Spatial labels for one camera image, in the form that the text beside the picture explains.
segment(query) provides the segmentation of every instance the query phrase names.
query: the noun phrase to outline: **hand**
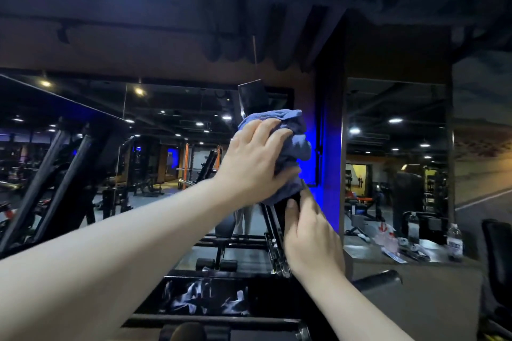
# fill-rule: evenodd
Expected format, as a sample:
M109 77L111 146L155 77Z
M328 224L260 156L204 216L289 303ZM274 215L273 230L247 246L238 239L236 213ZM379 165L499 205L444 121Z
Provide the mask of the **hand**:
M214 177L222 191L235 197L237 208L252 205L273 195L301 170L290 167L274 176L285 140L293 135L288 129L270 132L278 119L253 120L238 131Z
M301 191L301 209L290 199L286 205L284 245L288 266L308 288L320 277L345 273L343 244L309 189Z

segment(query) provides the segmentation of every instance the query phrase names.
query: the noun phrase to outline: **ceiling light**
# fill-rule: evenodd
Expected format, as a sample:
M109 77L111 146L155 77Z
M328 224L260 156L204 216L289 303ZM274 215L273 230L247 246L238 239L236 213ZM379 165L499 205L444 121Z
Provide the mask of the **ceiling light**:
M135 94L136 94L136 95L138 95L138 96L144 96L144 95L146 94L146 92L144 91L144 89L142 89L142 88L138 88L138 87L134 89L134 92L135 92Z

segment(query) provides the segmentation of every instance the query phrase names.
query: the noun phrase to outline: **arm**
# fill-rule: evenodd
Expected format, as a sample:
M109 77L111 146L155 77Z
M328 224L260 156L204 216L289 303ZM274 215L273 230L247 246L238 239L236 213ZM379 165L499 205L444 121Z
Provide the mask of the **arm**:
M0 339L107 338L196 241L297 175L273 174L291 134L269 137L277 124L247 124L214 179L2 260Z
M301 192L300 213L295 201L288 202L285 253L291 271L340 340L412 340L345 278L342 241L308 189Z

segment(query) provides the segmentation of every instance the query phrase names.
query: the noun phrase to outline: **yellow light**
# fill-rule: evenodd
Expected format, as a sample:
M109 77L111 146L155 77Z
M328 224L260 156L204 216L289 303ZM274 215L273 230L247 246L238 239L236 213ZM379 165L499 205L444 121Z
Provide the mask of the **yellow light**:
M135 94L137 94L138 96L144 96L146 92L141 88L135 88Z

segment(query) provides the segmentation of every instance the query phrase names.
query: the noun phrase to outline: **forearm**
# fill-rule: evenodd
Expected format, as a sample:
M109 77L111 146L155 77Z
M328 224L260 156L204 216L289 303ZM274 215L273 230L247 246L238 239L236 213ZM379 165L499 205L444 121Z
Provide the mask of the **forearm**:
M321 283L316 280L305 288L340 341L412 341L341 273L322 277L325 280Z
M0 339L105 339L238 207L215 186L204 181L3 260Z

